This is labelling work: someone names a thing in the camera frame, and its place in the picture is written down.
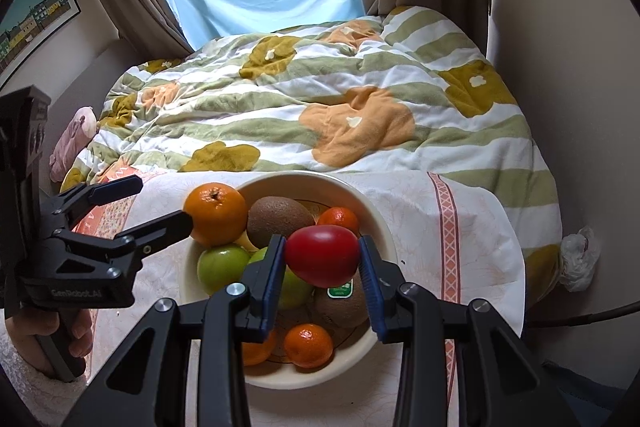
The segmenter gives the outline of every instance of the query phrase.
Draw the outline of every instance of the white fleece sleeve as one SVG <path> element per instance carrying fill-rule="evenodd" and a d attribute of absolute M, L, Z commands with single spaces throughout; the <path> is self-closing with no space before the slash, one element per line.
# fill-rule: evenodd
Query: white fleece sleeve
<path fill-rule="evenodd" d="M 15 350 L 0 319 L 0 362 L 18 395 L 42 425 L 58 427 L 86 387 L 84 375 L 71 383 L 46 377 Z"/>

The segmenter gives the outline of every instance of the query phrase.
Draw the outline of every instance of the orange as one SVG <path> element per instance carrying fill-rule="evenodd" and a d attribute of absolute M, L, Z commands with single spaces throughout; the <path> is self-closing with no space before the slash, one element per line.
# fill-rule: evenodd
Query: orange
<path fill-rule="evenodd" d="M 182 208 L 193 219 L 193 237 L 203 247 L 234 242 L 246 228 L 248 208 L 242 194 L 222 183 L 194 188 Z"/>
<path fill-rule="evenodd" d="M 358 218 L 351 210 L 343 206 L 332 206 L 332 208 L 324 211 L 318 217 L 316 225 L 338 225 L 351 230 L 355 235 L 360 233 Z"/>
<path fill-rule="evenodd" d="M 267 339 L 261 344 L 242 343 L 242 363 L 256 365 L 267 360 L 276 347 L 276 332 L 271 330 Z"/>
<path fill-rule="evenodd" d="M 284 337 L 284 351 L 289 360 L 299 367 L 320 367 L 334 353 L 334 341 L 322 326 L 299 324 Z"/>

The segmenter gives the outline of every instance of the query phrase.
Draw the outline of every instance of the hand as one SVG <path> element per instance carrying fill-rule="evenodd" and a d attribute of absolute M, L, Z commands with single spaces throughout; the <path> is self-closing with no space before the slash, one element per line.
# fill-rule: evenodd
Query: hand
<path fill-rule="evenodd" d="M 41 373 L 53 377 L 51 363 L 33 335 L 51 335 L 57 331 L 60 325 L 58 313 L 23 308 L 17 315 L 7 319 L 5 324 L 6 331 L 20 356 Z M 80 310 L 71 328 L 75 340 L 69 344 L 69 352 L 73 357 L 85 357 L 93 349 L 94 334 L 91 325 L 89 310 Z"/>

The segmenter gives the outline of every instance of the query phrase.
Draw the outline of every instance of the red egg-shaped object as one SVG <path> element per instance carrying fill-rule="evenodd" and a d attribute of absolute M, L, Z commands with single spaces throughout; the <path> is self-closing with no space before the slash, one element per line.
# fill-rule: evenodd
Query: red egg-shaped object
<path fill-rule="evenodd" d="M 315 225 L 296 230 L 287 239 L 285 261 L 300 279 L 318 288 L 348 283 L 358 269 L 360 248 L 351 230 Z"/>

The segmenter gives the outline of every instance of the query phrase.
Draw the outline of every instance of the picture frame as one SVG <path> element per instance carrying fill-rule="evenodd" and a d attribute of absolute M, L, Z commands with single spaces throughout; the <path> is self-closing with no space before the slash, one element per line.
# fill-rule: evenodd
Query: picture frame
<path fill-rule="evenodd" d="M 79 13 L 76 0 L 14 0 L 0 22 L 0 89 L 43 42 Z"/>

